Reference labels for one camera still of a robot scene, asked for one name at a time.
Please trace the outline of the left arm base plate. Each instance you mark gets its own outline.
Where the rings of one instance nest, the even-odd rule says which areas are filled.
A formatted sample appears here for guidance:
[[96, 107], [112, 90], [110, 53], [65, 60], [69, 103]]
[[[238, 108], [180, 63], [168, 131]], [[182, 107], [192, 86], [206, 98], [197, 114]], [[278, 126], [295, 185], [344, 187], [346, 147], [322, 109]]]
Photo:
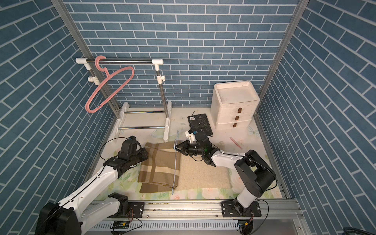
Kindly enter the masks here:
[[110, 218], [142, 218], [144, 202], [121, 202], [117, 213]]

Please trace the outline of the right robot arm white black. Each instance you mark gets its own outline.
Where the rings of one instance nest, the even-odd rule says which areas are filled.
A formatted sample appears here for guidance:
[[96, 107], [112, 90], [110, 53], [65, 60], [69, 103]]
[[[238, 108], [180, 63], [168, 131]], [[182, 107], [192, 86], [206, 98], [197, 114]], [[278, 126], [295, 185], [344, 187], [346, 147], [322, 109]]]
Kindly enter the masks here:
[[237, 171], [244, 184], [244, 189], [232, 202], [238, 214], [248, 212], [251, 204], [277, 181], [273, 169], [254, 150], [246, 153], [225, 152], [212, 144], [204, 132], [189, 130], [186, 137], [187, 140], [175, 145], [177, 152], [190, 157], [200, 155], [207, 165]]

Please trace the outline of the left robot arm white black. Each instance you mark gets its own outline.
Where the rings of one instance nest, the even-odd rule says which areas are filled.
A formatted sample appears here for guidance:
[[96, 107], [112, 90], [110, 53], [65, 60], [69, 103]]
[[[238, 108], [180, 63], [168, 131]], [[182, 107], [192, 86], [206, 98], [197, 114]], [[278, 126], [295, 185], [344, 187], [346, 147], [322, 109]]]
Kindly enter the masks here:
[[59, 202], [48, 203], [41, 209], [35, 233], [83, 235], [110, 216], [140, 219], [143, 214], [142, 208], [132, 207], [128, 197], [119, 193], [108, 195], [104, 201], [91, 209], [87, 207], [110, 184], [147, 159], [148, 152], [136, 137], [126, 138], [118, 154], [106, 160], [91, 179]]

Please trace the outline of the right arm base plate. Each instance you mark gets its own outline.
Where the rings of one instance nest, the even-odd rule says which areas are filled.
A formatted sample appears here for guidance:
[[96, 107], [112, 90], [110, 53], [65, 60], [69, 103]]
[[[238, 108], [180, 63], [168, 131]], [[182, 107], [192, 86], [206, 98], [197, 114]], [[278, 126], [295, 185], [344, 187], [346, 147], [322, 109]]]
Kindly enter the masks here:
[[249, 207], [244, 208], [235, 199], [225, 200], [220, 203], [223, 217], [261, 217], [259, 203], [254, 201]]

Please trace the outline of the brown plaid scarf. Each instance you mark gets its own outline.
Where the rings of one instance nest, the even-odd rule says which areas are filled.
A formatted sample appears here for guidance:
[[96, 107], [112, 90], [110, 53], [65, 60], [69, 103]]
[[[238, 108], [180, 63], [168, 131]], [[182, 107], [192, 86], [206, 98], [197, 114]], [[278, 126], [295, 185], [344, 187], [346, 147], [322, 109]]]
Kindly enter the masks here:
[[[174, 142], [146, 143], [148, 159], [141, 164], [138, 182], [140, 193], [171, 192], [173, 186], [175, 150]], [[177, 152], [177, 178], [180, 174], [181, 154]]]

